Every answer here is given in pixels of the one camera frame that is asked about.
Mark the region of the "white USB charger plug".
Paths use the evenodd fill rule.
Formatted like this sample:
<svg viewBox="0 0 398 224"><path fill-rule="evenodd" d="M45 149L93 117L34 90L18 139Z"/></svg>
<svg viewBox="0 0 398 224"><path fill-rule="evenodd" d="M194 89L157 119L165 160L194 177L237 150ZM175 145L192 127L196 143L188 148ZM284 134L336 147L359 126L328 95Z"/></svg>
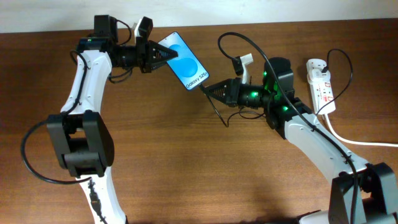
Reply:
<svg viewBox="0 0 398 224"><path fill-rule="evenodd" d="M310 85L330 81L330 72L322 72L320 69L314 68L307 74L307 80Z"/></svg>

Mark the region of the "white power strip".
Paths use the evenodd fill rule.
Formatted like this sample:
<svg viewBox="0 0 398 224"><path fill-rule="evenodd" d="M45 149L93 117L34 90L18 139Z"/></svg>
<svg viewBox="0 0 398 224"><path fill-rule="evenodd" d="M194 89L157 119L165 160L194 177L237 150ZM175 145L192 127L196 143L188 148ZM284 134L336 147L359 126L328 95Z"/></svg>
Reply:
<svg viewBox="0 0 398 224"><path fill-rule="evenodd" d="M313 58L307 61L306 67L307 74L314 68L320 69L322 71L326 67L326 62L322 59ZM314 112L316 114L329 114L336 110L335 102L330 103L322 109L323 106L334 99L330 81L310 85L310 90L312 94Z"/></svg>

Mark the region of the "blue Galaxy smartphone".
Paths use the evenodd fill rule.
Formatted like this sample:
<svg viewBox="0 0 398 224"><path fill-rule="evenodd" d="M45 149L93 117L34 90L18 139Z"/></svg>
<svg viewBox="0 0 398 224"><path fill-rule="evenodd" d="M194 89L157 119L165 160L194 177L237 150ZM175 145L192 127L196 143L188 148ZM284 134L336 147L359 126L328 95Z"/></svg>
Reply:
<svg viewBox="0 0 398 224"><path fill-rule="evenodd" d="M167 62L186 90L191 91L209 78L209 73L178 32L173 32L159 44L174 50L178 57Z"/></svg>

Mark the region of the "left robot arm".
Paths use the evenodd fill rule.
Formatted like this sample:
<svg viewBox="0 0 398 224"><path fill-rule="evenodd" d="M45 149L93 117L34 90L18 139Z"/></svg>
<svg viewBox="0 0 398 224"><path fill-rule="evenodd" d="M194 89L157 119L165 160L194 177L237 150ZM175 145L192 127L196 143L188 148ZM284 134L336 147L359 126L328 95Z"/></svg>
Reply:
<svg viewBox="0 0 398 224"><path fill-rule="evenodd" d="M95 16L94 32L81 38L75 50L77 70L68 100L60 114L47 120L60 167L83 189L95 223L128 222L112 180L114 142L100 114L112 69L137 67L150 73L178 55L149 40L152 19L139 20L134 45L119 44L117 23L109 15Z"/></svg>

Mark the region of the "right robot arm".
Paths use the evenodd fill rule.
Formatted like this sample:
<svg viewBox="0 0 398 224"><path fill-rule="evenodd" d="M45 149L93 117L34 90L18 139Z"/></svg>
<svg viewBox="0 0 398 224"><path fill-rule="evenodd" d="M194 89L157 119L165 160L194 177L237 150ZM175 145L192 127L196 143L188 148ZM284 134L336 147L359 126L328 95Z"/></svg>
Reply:
<svg viewBox="0 0 398 224"><path fill-rule="evenodd" d="M290 61L274 57L264 64L262 85L227 79L202 91L228 106L262 108L271 129L298 147L331 185L328 210L294 223L397 223L397 181L385 163L373 165L330 134L311 109L294 96Z"/></svg>

